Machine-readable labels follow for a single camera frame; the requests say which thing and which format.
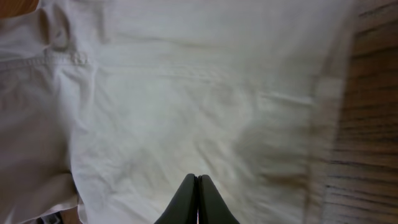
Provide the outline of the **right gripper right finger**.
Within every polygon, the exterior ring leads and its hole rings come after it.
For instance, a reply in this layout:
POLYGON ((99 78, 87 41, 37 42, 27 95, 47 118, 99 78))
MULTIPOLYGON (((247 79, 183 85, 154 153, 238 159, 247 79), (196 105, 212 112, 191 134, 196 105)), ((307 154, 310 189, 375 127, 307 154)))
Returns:
POLYGON ((209 175, 199 176, 198 189, 199 224, 239 224, 209 175))

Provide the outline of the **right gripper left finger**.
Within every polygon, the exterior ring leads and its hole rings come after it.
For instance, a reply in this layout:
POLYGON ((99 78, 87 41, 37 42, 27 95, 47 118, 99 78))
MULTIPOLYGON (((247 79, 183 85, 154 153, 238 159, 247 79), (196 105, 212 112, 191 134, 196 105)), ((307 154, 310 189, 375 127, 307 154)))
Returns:
POLYGON ((197 224, 197 177, 187 174, 155 224, 197 224))

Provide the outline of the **beige khaki shorts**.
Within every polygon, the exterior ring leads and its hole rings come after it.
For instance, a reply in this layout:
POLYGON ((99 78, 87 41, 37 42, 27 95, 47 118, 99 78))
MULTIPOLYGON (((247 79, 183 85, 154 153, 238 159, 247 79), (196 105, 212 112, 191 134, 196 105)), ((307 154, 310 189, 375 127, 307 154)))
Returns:
POLYGON ((1 222, 154 223, 207 174, 319 223, 355 1, 43 1, 1 20, 1 222))

